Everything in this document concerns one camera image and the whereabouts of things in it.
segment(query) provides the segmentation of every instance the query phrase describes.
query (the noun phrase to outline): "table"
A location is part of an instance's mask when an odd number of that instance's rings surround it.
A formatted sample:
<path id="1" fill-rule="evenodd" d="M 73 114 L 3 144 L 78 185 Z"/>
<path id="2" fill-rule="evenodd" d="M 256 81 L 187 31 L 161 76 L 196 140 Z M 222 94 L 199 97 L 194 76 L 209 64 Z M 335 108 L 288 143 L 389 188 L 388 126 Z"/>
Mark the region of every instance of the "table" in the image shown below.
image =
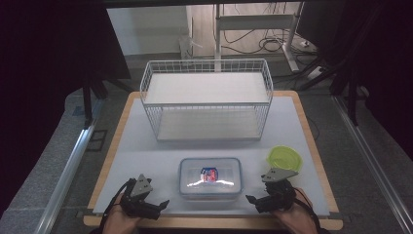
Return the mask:
<path id="1" fill-rule="evenodd" d="M 310 130 L 310 126 L 307 122 L 304 109 L 301 105 L 299 96 L 293 91 L 275 91 L 275 97 L 291 97 L 297 111 L 298 118 L 301 122 L 303 132 L 309 146 L 313 161 L 315 163 L 316 171 L 319 175 L 319 180 L 323 188 L 323 193 L 327 201 L 327 205 L 331 214 L 339 214 L 337 204 L 334 199 L 334 195 L 331 191 L 331 187 L 328 182 L 328 178 L 324 171 L 322 161 L 319 156 L 316 144 L 313 140 L 313 136 Z M 114 161 L 117 149 L 119 147 L 120 139 L 122 133 L 125 129 L 126 122 L 131 113 L 131 105 L 135 98 L 139 98 L 139 92 L 133 92 L 130 94 L 126 106 L 124 108 L 123 114 L 119 121 L 116 133 L 112 139 L 110 148 L 106 155 L 106 159 L 100 171 L 100 176 L 94 188 L 94 193 L 88 205 L 88 209 L 93 209 L 97 197 L 108 177 L 110 167 Z M 86 215 L 84 216 L 84 223 L 88 226 L 99 226 L 101 218 L 96 215 Z M 343 227 L 343 220 L 335 219 L 332 217 L 323 217 L 320 219 L 320 224 L 322 227 L 329 230 L 339 230 Z M 238 228 L 238 229 L 281 229 L 282 224 L 275 221 L 273 217 L 270 216 L 252 216 L 252 217 L 231 217 L 231 216 L 196 216 L 191 217 L 188 215 L 161 215 L 158 220 L 143 219 L 139 223 L 139 227 L 152 227 L 152 228 Z"/>

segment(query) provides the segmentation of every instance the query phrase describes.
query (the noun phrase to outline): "human hand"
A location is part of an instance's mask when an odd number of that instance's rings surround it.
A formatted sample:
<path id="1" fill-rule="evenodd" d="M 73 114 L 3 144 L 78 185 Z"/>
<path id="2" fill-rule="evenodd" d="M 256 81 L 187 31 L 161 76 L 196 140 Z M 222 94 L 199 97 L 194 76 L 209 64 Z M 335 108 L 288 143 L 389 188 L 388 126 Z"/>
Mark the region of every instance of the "human hand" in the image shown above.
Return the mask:
<path id="1" fill-rule="evenodd" d="M 296 198 L 303 203 L 313 205 L 303 189 L 297 188 L 300 192 L 296 193 Z M 293 203 L 288 211 L 272 211 L 272 215 L 279 218 L 287 226 L 290 232 L 294 234 L 317 234 L 316 224 L 310 217 L 310 214 L 300 205 Z"/>
<path id="2" fill-rule="evenodd" d="M 110 210 L 103 227 L 103 234 L 131 234 L 141 217 L 129 217 L 119 205 L 124 194 L 121 193 L 115 201 L 115 205 Z"/>

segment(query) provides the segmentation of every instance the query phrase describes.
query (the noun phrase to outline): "white wall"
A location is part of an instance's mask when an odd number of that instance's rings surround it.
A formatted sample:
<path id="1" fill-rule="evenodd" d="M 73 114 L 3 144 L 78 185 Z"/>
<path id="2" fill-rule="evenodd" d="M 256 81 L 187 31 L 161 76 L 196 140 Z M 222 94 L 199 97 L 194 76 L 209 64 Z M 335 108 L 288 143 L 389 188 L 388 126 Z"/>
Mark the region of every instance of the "white wall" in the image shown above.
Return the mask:
<path id="1" fill-rule="evenodd" d="M 180 53 L 178 38 L 188 35 L 185 6 L 108 9 L 124 56 Z"/>

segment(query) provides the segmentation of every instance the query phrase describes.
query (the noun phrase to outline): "black stand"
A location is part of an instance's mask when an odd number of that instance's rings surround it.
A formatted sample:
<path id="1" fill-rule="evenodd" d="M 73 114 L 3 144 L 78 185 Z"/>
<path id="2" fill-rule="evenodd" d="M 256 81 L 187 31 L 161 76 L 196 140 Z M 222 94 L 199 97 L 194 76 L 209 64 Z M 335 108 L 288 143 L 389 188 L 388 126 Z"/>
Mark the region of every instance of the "black stand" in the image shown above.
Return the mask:
<path id="1" fill-rule="evenodd" d="M 338 64 L 334 65 L 331 69 L 323 72 L 318 77 L 296 89 L 297 91 L 307 90 L 318 82 L 331 77 L 334 74 L 337 74 L 337 77 L 334 79 L 333 83 L 330 86 L 330 92 L 332 95 L 338 96 L 343 92 L 346 85 L 349 84 L 348 115 L 349 118 L 353 121 L 353 124 L 356 126 L 357 75 L 355 69 L 355 58 L 374 21 L 380 15 L 385 5 L 385 1 L 376 1 L 372 5 L 373 6 L 371 8 L 370 14 L 368 15 L 365 23 L 363 24 L 361 30 L 357 35 L 356 40 L 354 41 L 349 52 L 346 54 L 345 58 Z"/>

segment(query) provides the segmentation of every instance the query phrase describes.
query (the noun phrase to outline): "gray carpet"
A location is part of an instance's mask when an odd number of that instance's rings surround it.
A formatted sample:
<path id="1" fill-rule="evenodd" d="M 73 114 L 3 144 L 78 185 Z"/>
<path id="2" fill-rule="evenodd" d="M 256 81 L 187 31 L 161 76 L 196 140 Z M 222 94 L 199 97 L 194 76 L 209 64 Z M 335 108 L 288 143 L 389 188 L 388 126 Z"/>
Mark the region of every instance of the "gray carpet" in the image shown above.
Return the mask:
<path id="1" fill-rule="evenodd" d="M 132 80 L 123 82 L 137 89 L 145 62 L 129 59 L 128 63 L 132 64 Z M 280 78 L 275 80 L 277 90 L 289 89 L 305 82 L 303 79 L 295 83 L 291 77 L 285 76 L 288 75 L 288 69 L 282 59 L 269 61 L 269 65 L 273 75 L 280 75 Z M 327 79 L 308 91 L 300 92 L 299 95 L 345 222 L 342 230 L 332 233 L 402 233 L 390 206 L 328 94 L 330 82 L 331 80 Z M 100 118 L 95 126 L 94 136 L 83 156 L 52 233 L 88 233 L 92 230 L 83 224 L 83 215 L 91 213 L 87 210 L 87 205 L 128 98 L 126 91 L 110 83 L 105 83 L 105 86 L 109 91 L 109 97 L 101 110 L 100 116 L 104 117 Z M 78 91 L 67 98 L 66 110 L 54 136 L 11 206 L 2 216 L 0 233 L 32 233 L 36 227 L 83 128 L 81 94 Z M 357 119 L 359 128 L 394 187 L 407 207 L 413 208 L 413 187 L 408 181 L 413 177 L 413 163 L 371 116 L 362 100 L 357 103 Z M 141 233 L 165 231 L 140 230 Z M 187 230 L 185 233 L 199 231 Z"/>

